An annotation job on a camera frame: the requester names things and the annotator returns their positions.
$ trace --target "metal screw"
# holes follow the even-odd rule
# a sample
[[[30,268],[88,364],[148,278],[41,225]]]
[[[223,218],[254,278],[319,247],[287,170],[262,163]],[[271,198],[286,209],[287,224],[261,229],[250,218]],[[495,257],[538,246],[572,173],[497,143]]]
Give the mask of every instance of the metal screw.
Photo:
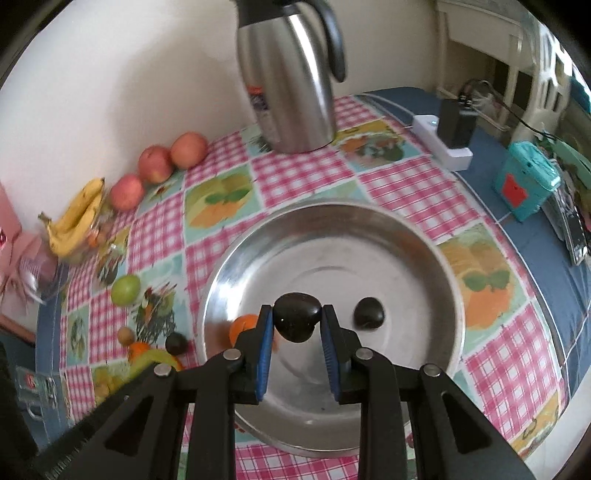
[[[360,360],[369,360],[374,356],[374,353],[369,348],[358,348],[355,356]]]
[[[242,352],[237,348],[229,348],[228,350],[224,351],[223,357],[226,360],[238,360],[242,356]]]
[[[154,367],[154,373],[157,377],[167,377],[172,370],[173,367],[167,364],[158,364]]]
[[[437,365],[434,365],[434,364],[427,364],[427,365],[423,366],[423,371],[429,377],[438,377],[439,374],[441,373],[441,369]]]

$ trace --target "red apple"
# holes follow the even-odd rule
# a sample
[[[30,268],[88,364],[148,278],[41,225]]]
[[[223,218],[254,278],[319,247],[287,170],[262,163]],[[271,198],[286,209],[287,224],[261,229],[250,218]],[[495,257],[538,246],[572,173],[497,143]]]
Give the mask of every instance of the red apple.
[[[152,145],[139,156],[139,177],[151,184],[162,183],[173,174],[174,167],[170,163],[170,151],[162,145]]]
[[[170,147],[170,159],[181,170],[194,167],[207,157],[207,139],[197,132],[178,137]]]
[[[141,178],[134,173],[123,175],[111,188],[109,199],[118,212],[136,208],[144,198],[145,190]]]

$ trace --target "black stone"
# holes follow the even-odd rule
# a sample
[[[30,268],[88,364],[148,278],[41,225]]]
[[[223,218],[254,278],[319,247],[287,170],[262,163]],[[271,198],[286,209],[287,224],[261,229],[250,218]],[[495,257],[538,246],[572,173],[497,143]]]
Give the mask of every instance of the black stone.
[[[360,330],[380,328],[385,318],[384,307],[373,297],[361,299],[353,312],[353,324]]]
[[[322,317],[322,305],[306,293],[286,293],[273,305],[273,325],[286,340],[305,342]]]
[[[170,355],[182,355],[187,351],[187,339],[181,333],[173,332],[166,337],[164,347]]]

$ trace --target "teal box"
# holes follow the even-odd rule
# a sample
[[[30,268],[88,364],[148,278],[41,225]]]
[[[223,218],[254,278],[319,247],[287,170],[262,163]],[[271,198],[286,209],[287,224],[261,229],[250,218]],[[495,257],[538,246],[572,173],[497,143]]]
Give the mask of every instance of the teal box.
[[[497,175],[493,188],[523,222],[558,188],[560,173],[531,142],[512,143],[508,150],[511,156]]]

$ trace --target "power strip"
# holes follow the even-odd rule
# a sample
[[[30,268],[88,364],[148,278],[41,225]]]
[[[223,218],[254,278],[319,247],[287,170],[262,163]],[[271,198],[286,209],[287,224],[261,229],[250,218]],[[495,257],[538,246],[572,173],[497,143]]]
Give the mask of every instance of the power strip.
[[[435,160],[451,171],[466,170],[472,160],[472,150],[465,148],[447,148],[437,136],[437,115],[415,115],[413,133],[431,150]]]

